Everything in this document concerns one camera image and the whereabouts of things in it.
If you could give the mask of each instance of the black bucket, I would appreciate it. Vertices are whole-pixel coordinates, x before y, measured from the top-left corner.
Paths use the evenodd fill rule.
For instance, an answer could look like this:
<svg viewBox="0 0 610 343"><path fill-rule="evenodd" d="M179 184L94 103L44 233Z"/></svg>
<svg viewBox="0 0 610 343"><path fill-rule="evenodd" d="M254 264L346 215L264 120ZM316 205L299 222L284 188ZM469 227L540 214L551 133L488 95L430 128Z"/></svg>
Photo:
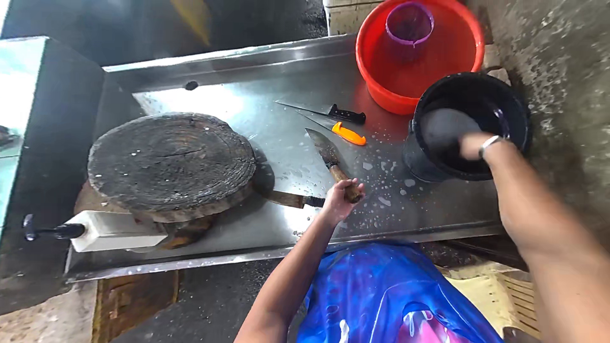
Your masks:
<svg viewBox="0 0 610 343"><path fill-rule="evenodd" d="M451 178L482 181L492 178L489 167L482 160L467 161L459 156L447 158L431 151L422 133L422 119L437 109L463 112L482 131L509 139L522 152L528 148L531 136L529 110L512 88L485 74L449 75L426 90L409 122L403 161L422 181L441 182ZM457 142L454 153L458 153Z"/></svg>

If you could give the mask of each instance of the person's left hand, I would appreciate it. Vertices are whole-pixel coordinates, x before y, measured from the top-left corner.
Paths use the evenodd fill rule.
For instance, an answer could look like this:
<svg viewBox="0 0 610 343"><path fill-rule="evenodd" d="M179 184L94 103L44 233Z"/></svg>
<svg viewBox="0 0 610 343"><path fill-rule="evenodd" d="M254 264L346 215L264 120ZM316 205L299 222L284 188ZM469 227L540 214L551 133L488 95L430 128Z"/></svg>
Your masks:
<svg viewBox="0 0 610 343"><path fill-rule="evenodd" d="M345 188L352 184L356 185L357 182L358 179L341 180L328 190L320 215L324 216L324 219L330 224L336 226L340 221L345 220L354 206L358 204L352 204L345 199ZM359 184L357 188L364 199L364 184Z"/></svg>

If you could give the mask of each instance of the metal edge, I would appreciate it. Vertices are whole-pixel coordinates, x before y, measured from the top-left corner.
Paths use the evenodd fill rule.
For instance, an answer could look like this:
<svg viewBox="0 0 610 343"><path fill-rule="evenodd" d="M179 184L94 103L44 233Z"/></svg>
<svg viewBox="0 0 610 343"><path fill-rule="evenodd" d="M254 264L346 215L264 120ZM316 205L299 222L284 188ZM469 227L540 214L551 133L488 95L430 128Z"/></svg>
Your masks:
<svg viewBox="0 0 610 343"><path fill-rule="evenodd" d="M349 237L347 239L331 240L326 251L333 252L346 248L350 245L363 242L386 241L399 243L420 243L475 236L493 236L502 233L505 233L504 227L498 222L479 222L471 223L469 225L447 225L437 228L425 228L420 230L419 233L409 233L408 235L405 235L403 232L399 231L395 233L377 234L374 236L364 235ZM247 253L236 253L233 255L206 256L200 258L183 259L180 261L165 261L142 265L132 265L128 267L109 268L93 272L70 272L69 265L71 265L71 259L73 258L72 249L70 249L66 263L65 277L67 283L76 283L81 281L115 278L125 275L166 272L177 269L208 267L211 265L248 262L261 259L283 258L288 255L291 250L292 246L277 247L269 250L250 251Z"/></svg>
<svg viewBox="0 0 610 343"><path fill-rule="evenodd" d="M121 65L109 65L107 67L103 67L103 69L107 73L113 73L113 72L117 72L117 71L146 69L146 68L152 68L152 67L168 67L168 66L172 66L172 65L179 65L182 63L202 62L202 61L206 61L206 60L226 58L226 57L247 56L247 55L258 54L261 52L273 52L273 51L285 50L285 49L298 49L298 48L303 48L305 46L309 46L312 43L328 44L328 43L333 43L335 41L343 40L347 36L353 36L354 44L355 44L356 34L343 34L343 35L336 35L336 36L331 36L331 37L311 38L311 39L296 40L293 42L277 43L277 44L270 44L270 45L250 46L247 48L239 48L239 49L232 49L232 50L204 52L202 54L195 54L195 55L189 55L189 56L167 57L164 59L134 62L134 63L121 64Z"/></svg>

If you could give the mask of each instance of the wooden knife handle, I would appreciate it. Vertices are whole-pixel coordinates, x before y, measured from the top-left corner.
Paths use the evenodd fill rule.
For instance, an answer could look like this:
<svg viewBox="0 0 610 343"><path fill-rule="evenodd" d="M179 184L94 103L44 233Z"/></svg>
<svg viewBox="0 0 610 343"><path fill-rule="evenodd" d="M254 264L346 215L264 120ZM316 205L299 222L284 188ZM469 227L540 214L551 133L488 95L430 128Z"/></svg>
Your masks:
<svg viewBox="0 0 610 343"><path fill-rule="evenodd" d="M338 165L333 165L328 171L331 172L332 178L335 179L335 182L350 179L343 172L343 170L339 168ZM355 204L362 199L362 194L355 185L350 185L345 189L345 199L350 203Z"/></svg>

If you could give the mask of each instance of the bracelet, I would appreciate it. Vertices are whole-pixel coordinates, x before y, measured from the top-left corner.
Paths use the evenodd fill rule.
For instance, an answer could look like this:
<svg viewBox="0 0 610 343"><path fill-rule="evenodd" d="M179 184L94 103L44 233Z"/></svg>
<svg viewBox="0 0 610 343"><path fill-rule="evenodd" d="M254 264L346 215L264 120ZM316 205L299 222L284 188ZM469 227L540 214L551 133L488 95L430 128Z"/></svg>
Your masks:
<svg viewBox="0 0 610 343"><path fill-rule="evenodd" d="M493 137L491 137L490 139L486 140L485 143L483 143L481 145L481 147L479 148L479 158L483 158L483 153L485 153L485 149L487 149L491 144L497 143L504 140L504 138L495 135Z"/></svg>

